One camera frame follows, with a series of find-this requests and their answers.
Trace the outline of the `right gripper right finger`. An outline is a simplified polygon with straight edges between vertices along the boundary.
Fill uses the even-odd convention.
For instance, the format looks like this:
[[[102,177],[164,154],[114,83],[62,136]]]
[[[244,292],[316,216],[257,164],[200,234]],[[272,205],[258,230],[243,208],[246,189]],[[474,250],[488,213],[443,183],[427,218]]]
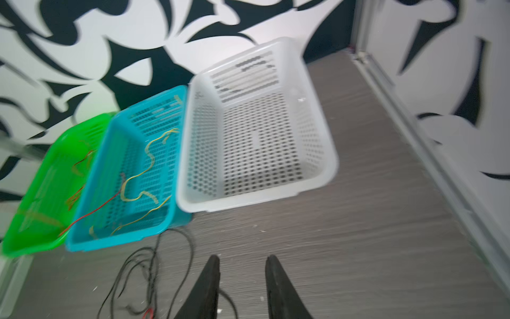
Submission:
[[[270,319],[313,318],[276,255],[266,260],[265,278]]]

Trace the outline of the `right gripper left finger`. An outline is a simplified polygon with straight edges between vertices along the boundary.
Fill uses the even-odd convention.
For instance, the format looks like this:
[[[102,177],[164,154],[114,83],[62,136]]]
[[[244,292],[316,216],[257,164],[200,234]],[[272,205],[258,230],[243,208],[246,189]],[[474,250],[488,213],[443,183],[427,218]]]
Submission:
[[[216,319],[219,281],[220,259],[211,255],[174,319]]]

